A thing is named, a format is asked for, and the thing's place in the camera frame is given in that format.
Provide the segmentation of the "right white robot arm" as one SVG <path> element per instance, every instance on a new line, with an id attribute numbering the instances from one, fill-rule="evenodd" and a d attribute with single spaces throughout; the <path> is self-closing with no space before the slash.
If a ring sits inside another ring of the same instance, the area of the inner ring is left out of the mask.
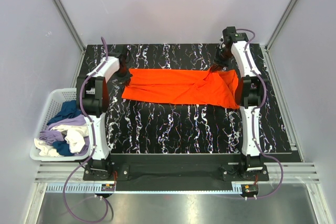
<path id="1" fill-rule="evenodd" d="M 252 163 L 261 163 L 261 147 L 259 140 L 259 113 L 266 96 L 266 80 L 261 77 L 250 52 L 250 43 L 255 33 L 249 29 L 226 27 L 222 32 L 220 43 L 216 49 L 211 72 L 222 70 L 234 58 L 238 65 L 240 80 L 235 91 L 235 102 L 239 105 L 243 120 L 242 160 L 248 167 Z"/>

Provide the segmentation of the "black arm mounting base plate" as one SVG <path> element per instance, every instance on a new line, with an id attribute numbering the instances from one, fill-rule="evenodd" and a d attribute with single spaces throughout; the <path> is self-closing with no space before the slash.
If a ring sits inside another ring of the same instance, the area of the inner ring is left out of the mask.
<path id="1" fill-rule="evenodd" d="M 112 154 L 103 161 L 89 161 L 83 172 L 84 180 L 127 181 L 141 177 L 269 181 L 261 156 L 245 158 L 241 154 Z"/>

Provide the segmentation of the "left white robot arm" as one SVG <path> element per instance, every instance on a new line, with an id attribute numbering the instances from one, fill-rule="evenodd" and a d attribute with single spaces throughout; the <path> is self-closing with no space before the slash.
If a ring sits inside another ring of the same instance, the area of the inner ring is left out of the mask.
<path id="1" fill-rule="evenodd" d="M 88 126 L 89 153 L 93 160 L 105 160 L 110 154 L 105 132 L 105 115 L 110 103 L 107 84 L 109 80 L 129 84 L 132 74 L 127 67 L 128 54 L 126 45 L 117 45 L 92 71 L 77 77 L 76 103 Z"/>

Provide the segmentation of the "orange t shirt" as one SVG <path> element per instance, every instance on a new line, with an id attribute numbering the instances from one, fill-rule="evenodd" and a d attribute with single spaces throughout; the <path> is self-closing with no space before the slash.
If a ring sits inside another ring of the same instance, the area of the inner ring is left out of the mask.
<path id="1" fill-rule="evenodd" d="M 131 69 L 131 81 L 124 88 L 127 100 L 176 104 L 215 105 L 238 109 L 235 91 L 238 76 L 235 70 Z"/>

